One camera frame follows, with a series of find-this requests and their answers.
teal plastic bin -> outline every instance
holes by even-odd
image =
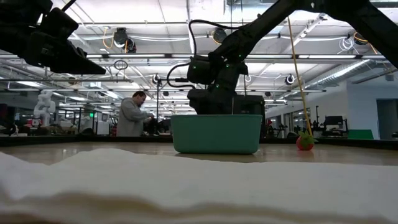
[[[259,147],[261,115],[174,115],[174,149],[195,154],[253,154]]]

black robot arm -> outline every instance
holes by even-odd
[[[68,40],[78,24],[64,10],[74,2],[62,10],[51,10],[51,0],[0,1],[0,49],[57,73],[105,74],[104,68],[88,60],[87,53]]]
[[[195,55],[191,59],[188,80],[209,87],[191,90],[188,93],[190,106],[198,114],[230,114],[238,77],[247,75],[241,72],[243,60],[266,34],[295,10],[324,12],[348,22],[398,67],[398,27],[369,0],[278,0],[252,23],[227,36],[208,58]]]

white towel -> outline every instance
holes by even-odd
[[[0,223],[398,223],[398,167],[0,153]]]

gray sweater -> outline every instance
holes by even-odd
[[[139,137],[148,114],[142,112],[132,98],[122,100],[118,121],[118,137]]]

yellow stick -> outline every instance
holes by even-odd
[[[309,118],[308,118],[307,106],[306,106],[306,103],[305,103],[305,95],[304,95],[304,92],[303,92],[303,87],[301,86],[301,80],[300,80],[299,70],[297,69],[296,53],[295,53],[295,50],[294,50],[294,43],[293,43],[292,25],[290,24],[290,18],[289,18],[289,17],[287,17],[287,22],[289,23],[290,41],[291,41],[291,43],[292,43],[292,52],[293,52],[294,68],[296,69],[296,76],[297,76],[298,86],[300,87],[301,98],[303,99],[304,116],[305,116],[305,119],[307,120],[307,129],[308,129],[308,132],[309,132],[310,135],[312,136],[311,124],[310,124],[310,120],[309,120]]]

